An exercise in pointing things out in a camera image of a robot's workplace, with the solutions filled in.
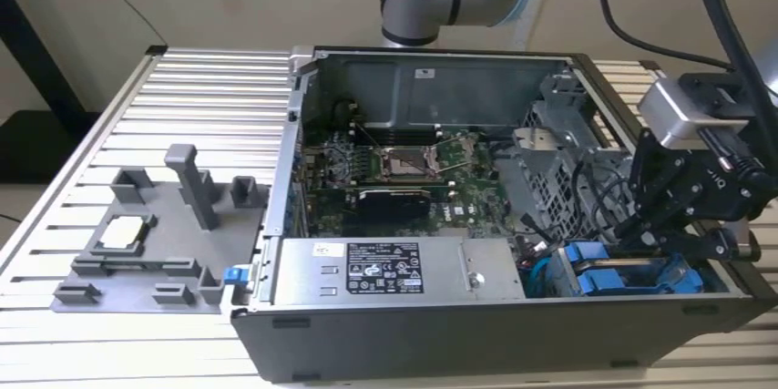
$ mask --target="beige wall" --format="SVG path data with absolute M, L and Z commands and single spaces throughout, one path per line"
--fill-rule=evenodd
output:
M 76 94 L 102 107 L 157 44 L 121 0 L 17 0 Z M 377 0 L 130 0 L 170 46 L 380 45 Z M 451 29 L 448 47 L 505 47 L 512 30 Z
M 380 44 L 376 0 L 130 1 L 172 46 L 287 49 L 305 43 Z M 18 2 L 76 94 L 88 107 L 101 108 L 144 49 L 157 43 L 156 36 L 121 0 Z M 762 45 L 778 26 L 775 0 L 730 0 L 730 5 L 748 44 Z M 612 7 L 636 36 L 720 55 L 699 0 L 612 0 Z M 507 49 L 512 33 L 509 26 L 445 29 L 440 45 Z M 609 34 L 596 0 L 547 0 L 528 48 L 588 52 L 605 58 L 652 57 Z M 0 67 L 5 71 L 2 55 Z M 680 63 L 663 64 L 680 71 Z M 0 98 L 0 108 L 6 106 L 6 97 Z
M 751 51 L 778 37 L 778 0 L 727 0 Z M 609 0 L 620 27 L 649 43 L 726 59 L 702 0 Z M 653 59 L 675 74 L 696 67 L 655 56 L 623 43 L 609 32 L 599 0 L 545 0 L 529 49 L 575 50 L 609 59 Z

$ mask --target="aluminum extrusion table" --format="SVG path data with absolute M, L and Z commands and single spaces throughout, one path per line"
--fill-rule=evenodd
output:
M 216 182 L 250 175 L 271 183 L 289 93 L 288 55 L 172 48 L 144 57 L 0 250 L 0 383 L 24 389 L 271 387 L 229 325 L 228 304 L 221 315 L 54 313 L 48 305 L 113 200 L 108 184 L 118 167 L 144 166 L 153 180 L 174 180 L 162 157 L 170 143 L 185 142 L 196 145 L 197 166 Z M 597 61 L 596 66 L 635 110 L 656 72 L 636 62 Z M 763 249 L 758 268 L 778 288 L 775 205 L 752 227 Z M 772 310 L 734 333 L 698 337 L 641 371 L 345 383 L 351 388 L 756 389 L 778 386 L 776 363 Z

